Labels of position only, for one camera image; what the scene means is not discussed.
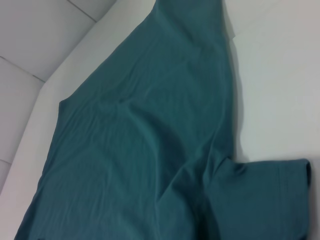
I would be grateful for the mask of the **teal blue t-shirt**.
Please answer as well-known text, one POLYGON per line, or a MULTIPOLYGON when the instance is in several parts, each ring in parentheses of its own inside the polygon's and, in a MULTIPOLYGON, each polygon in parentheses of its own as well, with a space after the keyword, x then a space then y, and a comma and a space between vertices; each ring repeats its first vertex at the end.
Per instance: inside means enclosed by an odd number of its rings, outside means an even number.
POLYGON ((156 0, 67 99, 14 240, 307 240, 308 160, 237 163, 222 0, 156 0))

